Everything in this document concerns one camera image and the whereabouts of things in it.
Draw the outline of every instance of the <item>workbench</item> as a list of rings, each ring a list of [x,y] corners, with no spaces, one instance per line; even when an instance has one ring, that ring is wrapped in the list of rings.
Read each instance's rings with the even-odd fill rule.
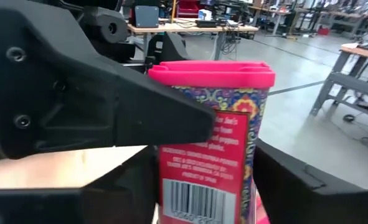
[[[196,33],[196,32],[214,32],[217,34],[217,44],[215,45],[215,55],[214,60],[220,60],[221,53],[222,53],[222,46],[225,42],[225,37],[227,31],[238,31],[238,32],[256,32],[258,28],[254,26],[238,26],[238,27],[213,27],[213,28],[200,28],[196,26],[195,21],[198,19],[195,18],[185,18],[179,19],[176,18],[173,23],[166,22],[165,24],[160,24],[157,28],[137,28],[128,24],[128,30],[131,31],[133,35],[143,34],[143,52],[146,55],[148,51],[148,44],[151,38],[151,34],[163,33],[163,32],[189,32],[189,33]]]
[[[273,13],[273,14],[277,15],[275,25],[273,27],[272,35],[276,35],[276,31],[278,30],[278,27],[279,27],[279,24],[282,20],[282,17],[285,16],[285,15],[290,14],[289,11],[271,10],[271,9],[265,8],[265,7],[249,6],[249,8],[256,10],[256,14],[254,15],[253,26],[255,26],[255,24],[257,23],[257,19],[260,17],[260,14],[261,14],[262,11]]]
[[[351,108],[354,108],[355,110],[368,114],[368,110],[365,110],[356,105],[358,103],[357,100],[353,103],[350,103],[346,99],[344,99],[348,90],[358,91],[359,93],[368,96],[368,82],[356,78],[356,76],[364,66],[366,60],[368,59],[368,50],[358,48],[357,45],[357,43],[341,45],[340,56],[334,64],[328,78],[325,80],[321,91],[319,92],[319,95],[311,109],[311,115],[316,116],[326,100],[334,100],[333,105],[338,105],[342,103]],[[347,75],[344,74],[342,70],[350,55],[358,55],[359,57],[357,59],[357,62],[351,69],[350,73]],[[334,84],[341,85],[341,88],[336,96],[331,95],[331,90]]]

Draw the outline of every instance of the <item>pink lid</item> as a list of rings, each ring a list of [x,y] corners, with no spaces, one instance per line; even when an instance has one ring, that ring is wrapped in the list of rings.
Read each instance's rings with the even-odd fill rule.
[[[275,72],[264,62],[196,61],[162,62],[148,70],[164,85],[212,88],[269,88]]]

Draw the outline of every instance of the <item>red label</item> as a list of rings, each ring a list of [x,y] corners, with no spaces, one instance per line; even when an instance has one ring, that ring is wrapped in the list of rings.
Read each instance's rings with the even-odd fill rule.
[[[247,113],[217,112],[212,138],[160,147],[161,224],[239,223]]]

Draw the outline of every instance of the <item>laboratory floor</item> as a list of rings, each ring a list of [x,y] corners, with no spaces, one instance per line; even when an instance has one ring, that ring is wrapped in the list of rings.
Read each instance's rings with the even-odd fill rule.
[[[210,58],[214,44],[210,37],[185,39],[190,56]],[[351,41],[333,35],[293,41],[258,34],[255,40],[242,39],[237,52],[222,59],[261,60],[276,72],[261,139],[318,169],[368,189],[368,144],[359,141],[368,137],[368,115],[342,105],[331,106],[331,101],[324,104],[317,117],[308,115],[339,56],[341,44],[348,42]],[[346,66],[344,70],[348,72],[350,68]],[[357,115],[356,122],[345,123],[342,120],[345,114]]]

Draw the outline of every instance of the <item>barcode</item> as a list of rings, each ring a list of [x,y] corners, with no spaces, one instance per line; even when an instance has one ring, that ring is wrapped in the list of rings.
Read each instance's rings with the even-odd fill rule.
[[[234,224],[235,194],[163,179],[163,213],[196,224]]]

